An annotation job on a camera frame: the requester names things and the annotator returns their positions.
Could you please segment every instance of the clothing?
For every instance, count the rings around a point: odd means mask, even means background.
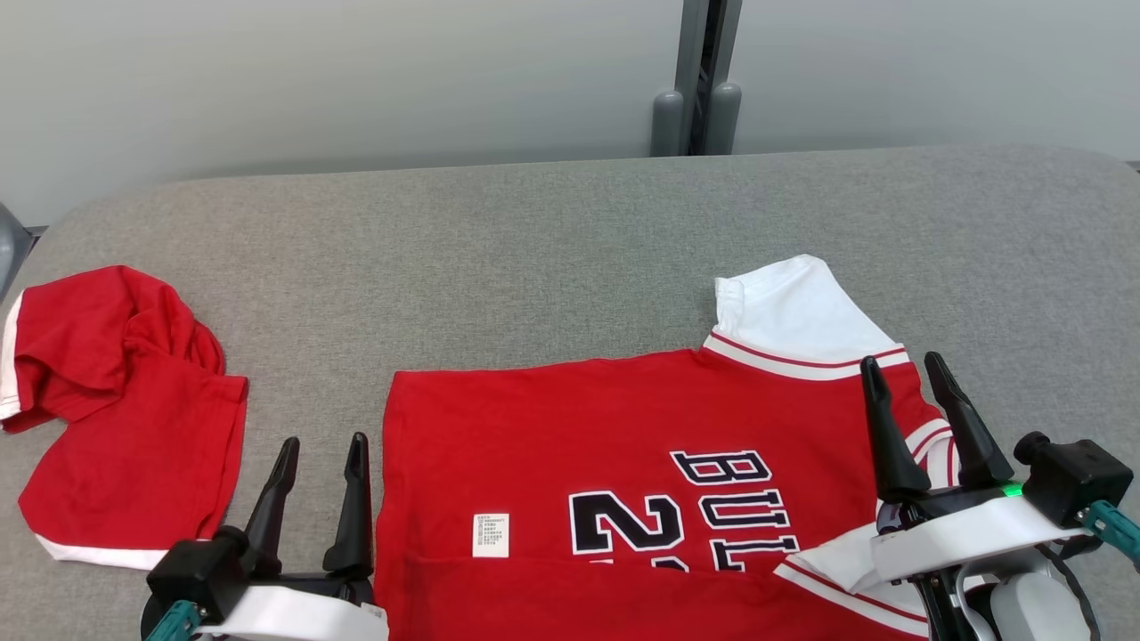
[[[115,266],[28,287],[5,323],[9,433],[67,422],[19,497],[59,560],[152,568],[209,538],[237,482],[246,380],[174,290]]]
[[[812,574],[789,553],[873,519],[863,356],[878,357],[915,457],[947,476],[948,425],[914,365],[813,257],[717,291],[718,324],[697,351],[396,375],[376,573],[393,640],[453,638],[434,634],[443,627],[425,608],[447,617],[494,600],[542,612],[496,630],[504,639],[546,635],[544,617],[575,618],[565,630],[583,638],[628,638],[657,630],[622,614],[645,608],[670,612],[663,631],[702,622],[703,639],[839,607],[848,632],[926,635],[921,607],[784,576]],[[777,638],[826,636],[798,625],[803,635]]]

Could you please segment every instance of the teal connector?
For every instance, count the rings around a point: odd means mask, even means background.
[[[1097,501],[1078,516],[1085,529],[1123,552],[1140,571],[1140,526],[1108,501]]]
[[[202,616],[197,606],[189,601],[174,601],[146,641],[190,641],[199,625]]]

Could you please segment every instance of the gray table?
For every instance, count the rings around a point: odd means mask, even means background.
[[[75,211],[15,287],[107,263],[177,287],[251,380],[230,522],[301,437],[280,552],[307,570],[332,542],[355,430],[374,437],[380,506],[394,371],[695,347],[714,276],[801,252],[912,354],[940,350],[1007,451],[1040,429],[1140,469],[1138,244],[1140,177],[1112,159],[910,148],[166,185]],[[0,444],[0,639],[131,639],[144,575],[52,562],[16,506],[62,429]],[[1105,639],[1133,638],[1131,566],[1112,551],[1075,566]]]

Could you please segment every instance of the white partition panel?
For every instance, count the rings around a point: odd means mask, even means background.
[[[158,180],[648,155],[683,0],[7,0],[0,202]]]
[[[1138,48],[1135,0],[743,0],[733,153],[992,140],[1140,160]]]

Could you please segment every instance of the black cable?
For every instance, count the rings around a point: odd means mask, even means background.
[[[1092,614],[1092,605],[1089,603],[1089,595],[1084,593],[1084,589],[1081,587],[1081,583],[1077,582],[1076,575],[1073,574],[1073,570],[1068,569],[1065,561],[1062,561],[1056,552],[1050,550],[1048,545],[1037,545],[1037,550],[1053,563],[1057,571],[1061,573],[1061,576],[1065,577],[1065,583],[1068,584],[1073,595],[1076,597],[1076,600],[1081,603],[1081,614],[1084,616],[1084,623],[1089,626],[1089,639],[1091,641],[1100,641],[1100,626],[1097,625],[1097,616]]]

